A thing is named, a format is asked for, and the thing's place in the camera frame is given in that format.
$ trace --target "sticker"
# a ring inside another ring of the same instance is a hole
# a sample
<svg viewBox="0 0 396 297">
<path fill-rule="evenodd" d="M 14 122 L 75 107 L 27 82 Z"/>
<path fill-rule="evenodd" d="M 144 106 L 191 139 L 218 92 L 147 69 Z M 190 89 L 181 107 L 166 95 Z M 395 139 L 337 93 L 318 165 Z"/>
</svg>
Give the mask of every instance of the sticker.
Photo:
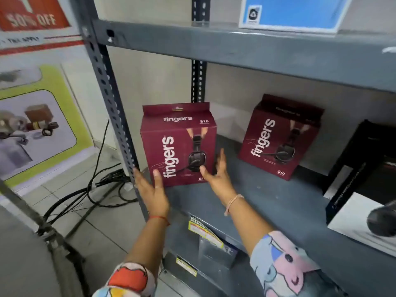
<svg viewBox="0 0 396 297">
<path fill-rule="evenodd" d="M 197 277 L 197 270 L 195 270 L 192 266 L 190 266 L 186 261 L 184 261 L 184 260 L 182 260 L 180 258 L 176 258 L 176 264 L 181 266 L 183 269 L 185 269 L 190 274 L 192 274 L 195 277 Z"/>
<path fill-rule="evenodd" d="M 250 5 L 247 9 L 247 24 L 258 25 L 260 24 L 261 10 L 263 7 L 261 5 Z"/>
<path fill-rule="evenodd" d="M 224 243 L 218 238 L 213 232 L 211 232 L 205 225 L 203 225 L 198 219 L 191 217 L 189 221 L 189 230 L 200 235 L 204 239 L 207 239 L 216 247 L 222 249 Z"/>
</svg>

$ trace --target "red thread bracelet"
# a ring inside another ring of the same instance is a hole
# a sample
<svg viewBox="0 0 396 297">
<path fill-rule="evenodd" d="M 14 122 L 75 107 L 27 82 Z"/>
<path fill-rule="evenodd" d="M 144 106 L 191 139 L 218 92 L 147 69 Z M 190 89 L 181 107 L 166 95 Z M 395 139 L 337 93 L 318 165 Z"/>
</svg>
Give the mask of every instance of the red thread bracelet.
<svg viewBox="0 0 396 297">
<path fill-rule="evenodd" d="M 166 224 L 167 224 L 166 226 L 169 226 L 171 224 L 171 223 L 169 223 L 168 219 L 166 217 L 163 217 L 163 216 L 150 216 L 150 217 L 148 217 L 148 220 L 150 220 L 152 218 L 160 218 L 160 219 L 165 220 Z"/>
</svg>

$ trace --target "headset image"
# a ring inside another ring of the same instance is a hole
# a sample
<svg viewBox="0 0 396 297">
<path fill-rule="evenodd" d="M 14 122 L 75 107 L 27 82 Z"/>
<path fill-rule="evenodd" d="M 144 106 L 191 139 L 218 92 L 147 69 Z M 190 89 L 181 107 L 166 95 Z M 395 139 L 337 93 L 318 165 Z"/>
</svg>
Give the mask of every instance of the headset image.
<svg viewBox="0 0 396 297">
<path fill-rule="evenodd" d="M 201 134 L 195 134 L 192 128 L 187 128 L 187 132 L 192 139 L 192 149 L 193 152 L 189 155 L 188 166 L 176 171 L 176 173 L 184 171 L 185 169 L 191 172 L 199 172 L 199 167 L 205 165 L 206 163 L 206 153 L 201 150 L 201 142 L 205 138 L 208 127 L 201 128 Z"/>
<path fill-rule="evenodd" d="M 367 216 L 367 226 L 377 236 L 396 236 L 396 200 L 372 210 Z"/>
<path fill-rule="evenodd" d="M 278 163 L 287 164 L 295 155 L 296 150 L 294 146 L 296 140 L 308 129 L 310 129 L 310 125 L 305 124 L 301 128 L 296 128 L 295 121 L 290 120 L 290 135 L 286 142 L 280 145 L 275 153 L 263 153 L 262 155 L 273 156 Z"/>
</svg>

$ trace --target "yellow label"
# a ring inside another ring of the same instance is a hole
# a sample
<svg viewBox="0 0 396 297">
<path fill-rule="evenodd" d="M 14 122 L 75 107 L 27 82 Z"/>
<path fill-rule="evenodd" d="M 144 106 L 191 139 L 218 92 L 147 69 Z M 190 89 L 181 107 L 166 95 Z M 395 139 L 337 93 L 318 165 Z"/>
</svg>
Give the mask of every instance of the yellow label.
<svg viewBox="0 0 396 297">
<path fill-rule="evenodd" d="M 197 277 L 197 270 L 195 270 L 193 267 L 191 267 L 187 262 L 180 258 L 176 258 L 176 264 L 181 266 L 183 269 L 185 269 L 187 272 L 191 273 L 195 277 Z"/>
<path fill-rule="evenodd" d="M 207 239 L 211 243 L 215 244 L 218 248 L 223 248 L 224 246 L 224 243 L 221 239 L 219 239 L 214 233 L 212 233 L 202 225 L 198 225 L 192 221 L 189 221 L 189 230 L 195 232 L 204 239 Z"/>
</svg>

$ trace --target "hand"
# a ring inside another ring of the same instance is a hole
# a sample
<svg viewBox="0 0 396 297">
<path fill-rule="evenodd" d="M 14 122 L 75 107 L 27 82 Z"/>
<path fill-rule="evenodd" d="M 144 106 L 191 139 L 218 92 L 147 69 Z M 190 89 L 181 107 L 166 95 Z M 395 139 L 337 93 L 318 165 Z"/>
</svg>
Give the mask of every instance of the hand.
<svg viewBox="0 0 396 297">
<path fill-rule="evenodd" d="M 230 177 L 227 173 L 227 161 L 224 149 L 221 148 L 220 156 L 217 158 L 216 175 L 210 175 L 203 165 L 201 165 L 199 169 L 202 176 L 209 182 L 213 191 L 221 200 L 221 203 L 224 206 L 227 206 L 228 202 L 236 196 L 236 191 L 232 186 Z"/>
<path fill-rule="evenodd" d="M 139 190 L 140 196 L 147 207 L 151 216 L 168 217 L 169 200 L 165 195 L 164 186 L 162 185 L 162 177 L 158 170 L 153 171 L 154 186 L 143 177 L 138 169 L 133 169 L 135 176 L 135 186 Z"/>
</svg>

